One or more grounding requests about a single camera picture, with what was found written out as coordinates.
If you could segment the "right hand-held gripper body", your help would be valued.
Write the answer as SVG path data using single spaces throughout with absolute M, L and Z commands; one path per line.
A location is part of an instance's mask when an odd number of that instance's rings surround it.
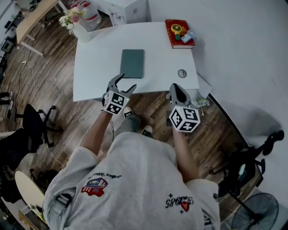
M 171 104 L 170 102 L 169 104 L 169 110 L 166 112 L 166 124 L 168 127 L 172 127 L 179 132 L 191 133 L 200 124 L 199 111 L 192 104 L 179 105 Z

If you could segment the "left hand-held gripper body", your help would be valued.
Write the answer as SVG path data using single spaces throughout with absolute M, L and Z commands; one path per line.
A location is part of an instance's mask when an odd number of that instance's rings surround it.
M 129 97 L 124 97 L 120 91 L 109 91 L 108 87 L 106 93 L 102 96 L 103 110 L 113 115 L 118 115 L 126 104 L 129 102 Z

